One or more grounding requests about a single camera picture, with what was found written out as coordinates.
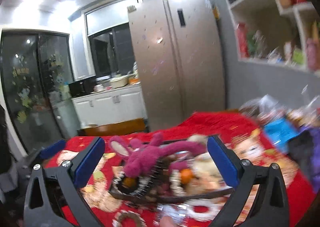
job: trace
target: black microwave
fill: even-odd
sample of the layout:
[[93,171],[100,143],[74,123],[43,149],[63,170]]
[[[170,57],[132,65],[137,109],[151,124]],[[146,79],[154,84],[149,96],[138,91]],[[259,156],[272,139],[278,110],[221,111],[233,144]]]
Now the black microwave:
[[94,91],[97,85],[96,76],[84,78],[69,84],[71,98],[85,96]]

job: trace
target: blue gripper pad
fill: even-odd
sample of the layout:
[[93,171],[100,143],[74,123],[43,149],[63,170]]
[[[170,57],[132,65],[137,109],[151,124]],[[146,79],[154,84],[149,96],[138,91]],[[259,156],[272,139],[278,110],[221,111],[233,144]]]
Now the blue gripper pad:
[[97,164],[99,163],[101,157],[103,156],[104,150],[105,150],[104,140],[99,137],[99,139],[90,148],[90,150],[83,157],[83,159],[75,169],[74,176],[73,176],[73,183],[76,188],[82,188],[86,186],[93,171],[95,170]]
[[66,146],[66,142],[64,140],[59,140],[53,145],[43,149],[40,151],[39,157],[42,159],[49,159],[57,154],[59,151],[63,150]]
[[230,159],[240,162],[236,154],[225,147],[220,139],[210,136],[208,138],[208,152],[215,162],[220,174],[228,186],[236,188],[240,182],[237,167]]

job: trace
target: bolt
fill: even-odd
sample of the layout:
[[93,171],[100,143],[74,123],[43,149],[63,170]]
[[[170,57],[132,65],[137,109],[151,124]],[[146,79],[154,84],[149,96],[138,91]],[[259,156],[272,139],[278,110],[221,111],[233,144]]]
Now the bolt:
[[241,163],[242,163],[244,166],[249,166],[249,165],[250,165],[250,161],[247,160],[247,159],[242,160]]
[[65,160],[62,162],[62,166],[63,167],[69,167],[71,165],[71,161],[70,160]]
[[271,166],[273,169],[279,169],[279,165],[276,163],[272,163]]
[[39,170],[41,168],[41,165],[40,164],[35,164],[33,166],[33,170]]

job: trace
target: white cabinet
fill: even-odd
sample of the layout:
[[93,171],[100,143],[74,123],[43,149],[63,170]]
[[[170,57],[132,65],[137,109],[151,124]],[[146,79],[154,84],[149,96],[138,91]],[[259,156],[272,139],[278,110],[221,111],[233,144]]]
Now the white cabinet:
[[74,98],[81,124],[106,125],[136,118],[147,118],[140,86],[93,93]]

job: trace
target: pink stuffed toy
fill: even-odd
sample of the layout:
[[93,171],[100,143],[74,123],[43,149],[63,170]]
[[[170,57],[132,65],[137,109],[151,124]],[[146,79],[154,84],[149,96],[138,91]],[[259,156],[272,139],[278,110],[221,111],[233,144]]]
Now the pink stuffed toy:
[[[179,151],[189,151],[193,156],[206,152],[206,146],[198,142],[178,141],[159,147],[162,142],[162,133],[154,134],[148,145],[143,145],[138,139],[132,139],[130,146],[133,150],[131,150],[121,137],[114,136],[110,139],[109,146],[126,161],[124,173],[131,178],[149,174],[152,167],[161,157],[167,157]],[[169,171],[173,169],[181,170],[187,167],[186,161],[174,162],[170,165]]]

